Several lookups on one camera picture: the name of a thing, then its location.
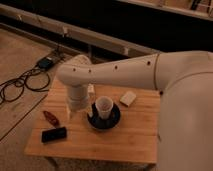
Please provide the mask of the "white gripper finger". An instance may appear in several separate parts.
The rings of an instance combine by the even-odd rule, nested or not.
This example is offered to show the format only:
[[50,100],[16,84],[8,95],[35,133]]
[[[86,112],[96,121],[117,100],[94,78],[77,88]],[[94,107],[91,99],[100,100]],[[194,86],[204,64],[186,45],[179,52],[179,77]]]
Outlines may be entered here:
[[95,110],[96,110],[96,108],[95,108],[95,103],[92,103],[92,104],[90,105],[89,111],[88,111],[88,116],[89,116],[90,118],[93,117],[93,115],[94,115],[94,113],[95,113]]
[[66,107],[67,119],[70,120],[72,118],[72,112],[70,111],[69,107]]

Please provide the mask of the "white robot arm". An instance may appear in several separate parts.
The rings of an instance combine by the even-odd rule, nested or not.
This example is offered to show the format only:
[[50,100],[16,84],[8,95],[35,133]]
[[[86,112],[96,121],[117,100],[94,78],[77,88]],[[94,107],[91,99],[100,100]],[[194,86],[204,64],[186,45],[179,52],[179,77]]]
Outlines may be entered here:
[[213,53],[156,53],[92,64],[78,55],[59,66],[68,104],[82,108],[87,85],[157,90],[157,171],[213,171]]

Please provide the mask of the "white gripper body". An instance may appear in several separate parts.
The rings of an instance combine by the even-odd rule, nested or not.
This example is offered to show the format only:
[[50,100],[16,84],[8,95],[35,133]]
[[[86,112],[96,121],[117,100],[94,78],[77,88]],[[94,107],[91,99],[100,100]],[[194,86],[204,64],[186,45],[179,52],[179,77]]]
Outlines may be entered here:
[[95,94],[92,84],[67,87],[67,105],[71,111],[85,109],[89,105],[90,97]]

